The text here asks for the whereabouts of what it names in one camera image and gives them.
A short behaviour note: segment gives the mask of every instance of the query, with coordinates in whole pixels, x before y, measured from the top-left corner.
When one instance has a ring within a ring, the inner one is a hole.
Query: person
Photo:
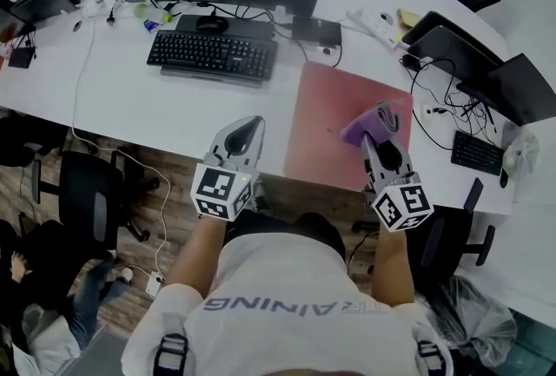
[[[197,222],[129,338],[126,376],[452,374],[414,304],[403,232],[380,228],[371,297],[324,217],[265,213]]]
[[[133,278],[133,271],[126,267],[119,277],[107,282],[116,253],[107,254],[108,258],[83,276],[76,294],[57,310],[44,310],[35,303],[27,305],[22,282],[33,270],[22,254],[12,254],[8,313],[14,366],[19,376],[57,374],[79,357],[93,339],[99,307],[123,295]]]

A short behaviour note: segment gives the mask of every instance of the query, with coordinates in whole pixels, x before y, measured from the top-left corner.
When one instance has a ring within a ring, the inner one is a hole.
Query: black keyboard
[[[270,79],[277,49],[276,41],[159,30],[147,64],[261,82]]]
[[[488,174],[500,175],[504,151],[459,130],[453,139],[452,163]]]

